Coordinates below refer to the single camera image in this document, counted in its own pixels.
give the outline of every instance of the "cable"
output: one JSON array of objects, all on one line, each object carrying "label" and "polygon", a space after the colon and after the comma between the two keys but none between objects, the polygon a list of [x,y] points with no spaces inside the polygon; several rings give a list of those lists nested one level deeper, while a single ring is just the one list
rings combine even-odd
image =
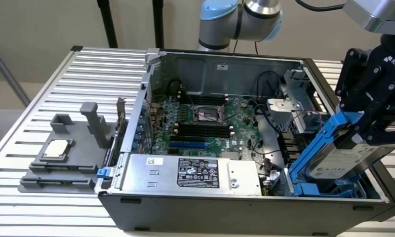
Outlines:
[{"label": "cable", "polygon": [[168,90],[169,90],[169,86],[170,86],[170,83],[173,83],[174,81],[177,81],[180,83],[180,85],[182,84],[181,83],[181,80],[178,78],[173,78],[168,81],[168,84],[166,84],[166,90],[165,90],[165,94],[168,94]]},{"label": "cable", "polygon": [[233,50],[232,50],[232,53],[234,53],[234,52],[236,52],[237,42],[238,42],[238,40],[236,40],[236,43],[234,43],[234,48],[233,48]]},{"label": "cable", "polygon": [[[265,107],[265,105],[258,104],[258,105],[254,106],[254,108],[253,108],[253,114],[254,114],[254,115],[256,115],[256,108],[258,108],[258,107]],[[272,127],[273,131],[277,133],[277,136],[281,137],[281,136],[282,136],[282,135],[281,135],[281,132],[280,132],[280,130],[273,126],[273,124],[272,124],[272,122],[270,122],[270,120],[269,120],[269,118],[268,118],[269,115],[268,115],[266,111],[265,111],[264,109],[261,109],[261,108],[260,108],[260,111],[261,111],[261,114],[262,114],[264,119],[266,120],[269,126]]]},{"label": "cable", "polygon": [[257,144],[258,144],[261,141],[262,141],[262,140],[260,139],[258,142],[256,142],[256,144],[253,145],[253,147],[252,147],[252,149],[250,149],[256,154],[264,156],[264,155],[272,154],[272,153],[274,153],[274,152],[280,152],[280,150],[274,150],[274,151],[270,151],[270,152],[266,152],[266,153],[260,153],[260,152],[257,152],[254,149],[256,149]]},{"label": "cable", "polygon": [[233,113],[232,115],[229,115],[222,121],[230,119],[234,115],[237,115],[240,112]]},{"label": "cable", "polygon": [[233,50],[232,50],[232,53],[234,53],[234,52],[236,52],[237,42],[238,42],[238,40],[236,40],[236,43],[234,43],[234,48],[233,48]]},{"label": "cable", "polygon": [[[258,99],[258,82],[260,82],[260,78],[261,78],[262,74],[265,74],[265,73],[273,73],[277,76],[277,79],[281,78],[280,75],[272,70],[266,70],[257,75],[257,78],[256,78],[256,101]],[[270,87],[272,94],[274,95],[274,91],[273,91],[270,84],[269,84],[269,87]]]},{"label": "cable", "polygon": [[256,55],[258,55],[256,41],[254,41],[253,43],[254,43],[254,51],[256,51]]},{"label": "cable", "polygon": [[297,115],[293,116],[293,118],[290,119],[290,121],[289,121],[286,127],[289,127],[292,121],[293,121],[293,120],[294,120],[294,119],[296,119],[302,113],[306,113],[306,112],[312,112],[312,113],[316,113],[316,114],[318,115],[318,123],[320,123],[318,127],[320,127],[320,129],[321,129],[321,127],[323,127],[323,124],[321,124],[321,113],[320,113],[318,111],[314,111],[314,110],[302,110],[300,113],[297,113]]},{"label": "cable", "polygon": [[156,109],[154,107],[152,107],[152,104],[149,103],[149,101],[145,99],[146,104],[149,105],[150,109]]},{"label": "cable", "polygon": [[254,161],[256,164],[258,164],[260,166],[262,165],[262,163],[260,163],[258,161],[254,160],[254,157],[250,156],[252,161]]},{"label": "cable", "polygon": [[306,3],[304,3],[301,0],[296,0],[296,3],[304,7],[306,10],[310,10],[310,11],[317,11],[317,12],[321,12],[321,11],[333,11],[333,10],[339,10],[344,7],[344,4],[339,4],[339,5],[333,5],[333,6],[324,6],[324,7],[317,7],[317,6],[312,6]]},{"label": "cable", "polygon": [[272,86],[270,86],[270,82],[266,80],[265,83],[268,84],[268,87],[269,87],[269,89],[270,89],[272,95],[274,96],[274,90],[273,90],[273,88],[272,88]]}]

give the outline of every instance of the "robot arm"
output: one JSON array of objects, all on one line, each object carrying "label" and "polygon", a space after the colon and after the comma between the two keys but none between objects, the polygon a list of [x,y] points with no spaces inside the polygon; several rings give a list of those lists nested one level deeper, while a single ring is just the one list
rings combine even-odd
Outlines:
[{"label": "robot arm", "polygon": [[264,41],[282,19],[278,0],[205,0],[200,11],[198,50],[228,52],[229,40]]},{"label": "robot arm", "polygon": [[[348,17],[368,31],[395,35],[395,0],[347,0],[345,4],[313,7],[310,11],[343,9]],[[280,0],[205,0],[200,10],[198,47],[201,51],[228,52],[229,40],[270,40],[280,29]]]}]

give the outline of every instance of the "black cable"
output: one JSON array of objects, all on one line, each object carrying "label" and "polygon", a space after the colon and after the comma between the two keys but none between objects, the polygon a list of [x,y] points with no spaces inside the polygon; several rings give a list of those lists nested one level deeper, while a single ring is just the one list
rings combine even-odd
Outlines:
[{"label": "black cable", "polygon": [[238,40],[236,40],[236,43],[234,43],[234,48],[233,48],[233,50],[232,50],[232,53],[234,53],[234,52],[236,52],[237,42],[238,42]]},{"label": "black cable", "polygon": [[115,30],[113,29],[113,22],[110,16],[110,7],[109,7],[109,0],[97,0],[99,15],[102,18],[106,41],[109,48],[117,48],[117,37],[115,37]]},{"label": "black cable", "polygon": [[256,55],[258,55],[256,41],[254,41],[253,43],[254,43],[254,51],[256,51]]},{"label": "black cable", "polygon": [[234,48],[233,48],[233,50],[232,50],[232,53],[234,53],[234,52],[236,52],[237,42],[238,42],[238,40],[236,40],[236,43],[234,43]]},{"label": "black cable", "polygon": [[257,144],[261,142],[261,139],[258,140],[258,142],[256,142],[256,144],[253,145],[253,147],[252,147],[252,151],[256,153],[256,154],[258,154],[258,155],[268,155],[268,154],[272,154],[272,153],[274,153],[274,152],[280,152],[280,150],[274,150],[274,151],[270,151],[270,152],[266,152],[266,153],[260,153],[260,152],[257,152],[254,149],[256,149],[256,146],[257,146]]},{"label": "black cable", "polygon": [[270,86],[270,82],[266,80],[265,83],[268,84],[268,87],[269,87],[269,89],[270,89],[272,95],[274,96],[274,90],[273,90],[273,88],[272,88],[272,86]]},{"label": "black cable", "polygon": [[258,74],[257,79],[256,79],[256,100],[257,100],[257,98],[258,98],[258,82],[260,82],[260,78],[261,78],[262,74],[265,74],[265,73],[273,73],[273,74],[277,76],[277,79],[281,78],[281,77],[278,76],[278,74],[277,74],[274,71],[272,71],[272,70],[264,71],[264,72],[261,72],[261,73]]},{"label": "black cable", "polygon": [[166,84],[166,90],[165,90],[165,94],[168,94],[168,91],[169,91],[169,86],[170,86],[170,83],[173,83],[174,81],[177,81],[180,83],[180,85],[182,84],[181,83],[181,80],[178,78],[173,78],[168,81],[168,84]]},{"label": "black cable", "polygon": [[154,47],[164,48],[164,0],[152,0]]},{"label": "black cable", "polygon": [[280,130],[273,126],[273,124],[272,124],[272,122],[270,122],[270,120],[269,120],[269,118],[268,118],[269,114],[268,114],[266,111],[261,108],[261,107],[265,107],[265,105],[261,105],[261,104],[256,105],[254,108],[253,108],[253,114],[256,115],[256,109],[257,109],[258,107],[260,107],[260,111],[261,111],[261,114],[262,114],[262,116],[264,116],[264,119],[266,120],[269,126],[272,127],[272,129],[273,129],[274,132],[277,133],[278,137],[281,137],[281,132],[280,132]]},{"label": "black cable", "polygon": [[250,159],[252,159],[252,161],[254,161],[256,164],[262,165],[262,163],[260,163],[254,160],[254,157],[250,157]]},{"label": "black cable", "polygon": [[321,12],[321,11],[335,11],[335,10],[339,10],[344,7],[344,4],[339,4],[339,5],[333,5],[333,6],[312,6],[306,3],[304,3],[301,0],[296,0],[296,3],[304,7],[306,10],[310,10],[310,11],[317,11],[317,12]]}]

